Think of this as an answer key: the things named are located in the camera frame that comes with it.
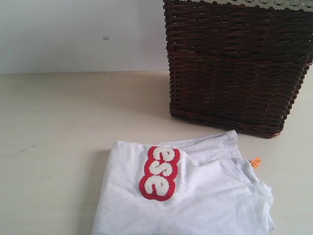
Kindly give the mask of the white shirt with red lettering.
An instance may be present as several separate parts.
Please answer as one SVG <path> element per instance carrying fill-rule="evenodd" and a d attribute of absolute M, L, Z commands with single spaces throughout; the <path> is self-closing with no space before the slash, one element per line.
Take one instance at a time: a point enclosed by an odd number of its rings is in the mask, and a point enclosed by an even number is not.
<path fill-rule="evenodd" d="M 107 162 L 94 235 L 267 235 L 271 188 L 228 131 L 159 144 L 117 141 Z"/>

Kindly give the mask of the brown wicker laundry basket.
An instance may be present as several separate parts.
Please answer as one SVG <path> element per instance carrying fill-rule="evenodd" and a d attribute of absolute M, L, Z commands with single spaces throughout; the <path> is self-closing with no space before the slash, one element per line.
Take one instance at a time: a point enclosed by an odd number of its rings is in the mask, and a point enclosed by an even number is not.
<path fill-rule="evenodd" d="M 163 8 L 171 115 L 279 135 L 313 63 L 313 12 L 215 0 Z"/>

